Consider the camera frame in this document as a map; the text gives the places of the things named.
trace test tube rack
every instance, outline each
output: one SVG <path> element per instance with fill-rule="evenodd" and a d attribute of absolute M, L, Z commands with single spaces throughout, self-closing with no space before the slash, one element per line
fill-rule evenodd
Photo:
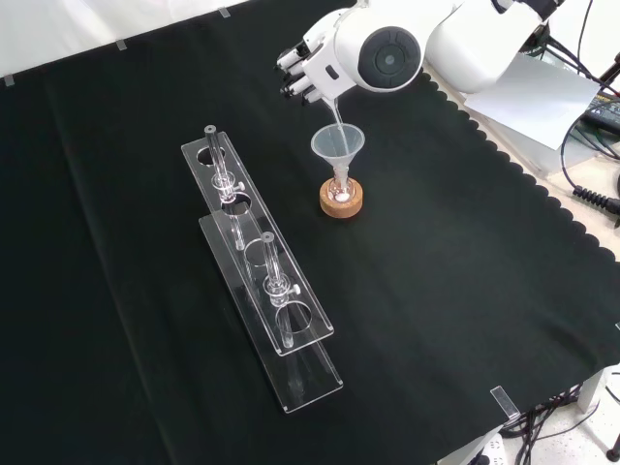
<path fill-rule="evenodd" d="M 285 413 L 342 388 L 322 339 L 333 326 L 226 133 L 181 147 L 210 215 L 211 251 Z"/>

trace clear funnel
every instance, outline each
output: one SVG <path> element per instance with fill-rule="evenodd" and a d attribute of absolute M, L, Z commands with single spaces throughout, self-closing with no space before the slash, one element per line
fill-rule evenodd
<path fill-rule="evenodd" d="M 349 165 L 364 146 L 364 133 L 353 124 L 330 124 L 312 138 L 312 150 L 333 166 L 334 178 L 329 184 L 329 198 L 348 202 L 355 195 L 349 179 Z"/>

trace white wall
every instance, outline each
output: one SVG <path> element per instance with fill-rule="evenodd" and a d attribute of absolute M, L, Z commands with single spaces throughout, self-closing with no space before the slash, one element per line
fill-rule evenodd
<path fill-rule="evenodd" d="M 0 0 L 0 77 L 243 1 Z M 574 52 L 587 4 L 567 0 L 551 19 L 553 36 Z M 620 0 L 594 0 L 582 59 L 597 76 L 620 51 L 619 17 Z"/>
<path fill-rule="evenodd" d="M 243 1 L 0 0 L 0 77 Z"/>

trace white paper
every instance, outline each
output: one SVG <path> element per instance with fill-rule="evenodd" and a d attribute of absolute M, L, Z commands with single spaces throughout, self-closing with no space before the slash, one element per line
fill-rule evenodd
<path fill-rule="evenodd" d="M 465 106 L 557 150 L 598 91 L 585 77 L 518 53 L 497 83 Z"/>

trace funnel stem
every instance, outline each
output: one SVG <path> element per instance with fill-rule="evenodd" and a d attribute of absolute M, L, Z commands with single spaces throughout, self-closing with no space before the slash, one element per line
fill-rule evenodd
<path fill-rule="evenodd" d="M 346 190 L 349 183 L 349 167 L 334 167 L 333 173 L 336 185 L 338 185 L 340 189 Z"/>
<path fill-rule="evenodd" d="M 218 179 L 224 182 L 227 179 L 226 165 L 224 164 L 224 155 L 222 155 L 222 148 L 217 138 L 215 126 L 207 126 L 204 128 L 204 135 L 206 137 L 206 142 L 209 144 L 209 152 L 211 152 L 211 159 L 213 160 Z"/>

